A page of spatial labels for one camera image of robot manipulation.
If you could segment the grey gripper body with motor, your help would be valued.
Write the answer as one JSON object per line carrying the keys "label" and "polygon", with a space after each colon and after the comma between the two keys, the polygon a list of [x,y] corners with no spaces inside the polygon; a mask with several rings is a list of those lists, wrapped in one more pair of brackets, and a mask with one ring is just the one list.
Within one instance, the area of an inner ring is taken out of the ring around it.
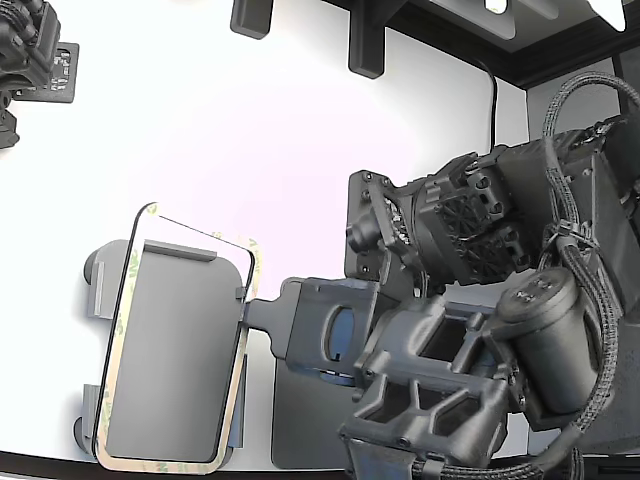
{"label": "grey gripper body with motor", "polygon": [[355,479],[494,479],[511,413],[558,446],[512,479],[560,462],[601,359],[596,315],[572,273],[536,272],[496,307],[412,299],[385,313],[359,359],[362,398],[340,428]]}

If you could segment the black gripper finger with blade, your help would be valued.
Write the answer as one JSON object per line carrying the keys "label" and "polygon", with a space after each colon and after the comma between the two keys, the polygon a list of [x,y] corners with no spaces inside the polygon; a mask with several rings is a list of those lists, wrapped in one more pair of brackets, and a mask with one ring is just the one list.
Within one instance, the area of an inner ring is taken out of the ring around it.
{"label": "black gripper finger with blade", "polygon": [[[268,334],[271,353],[304,374],[354,374],[372,329],[379,297],[376,282],[290,278],[273,300],[253,299],[244,322]],[[351,339],[339,358],[329,354],[330,328],[342,311],[353,314]]]}

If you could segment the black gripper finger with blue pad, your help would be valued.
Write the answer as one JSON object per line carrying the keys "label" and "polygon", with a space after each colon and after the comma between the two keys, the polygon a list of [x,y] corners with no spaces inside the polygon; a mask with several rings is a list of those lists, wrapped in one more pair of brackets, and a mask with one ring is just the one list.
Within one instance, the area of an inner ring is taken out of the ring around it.
{"label": "black gripper finger with blue pad", "polygon": [[302,365],[299,370],[312,378],[324,381],[329,384],[355,387],[355,369],[352,364],[346,365]]}

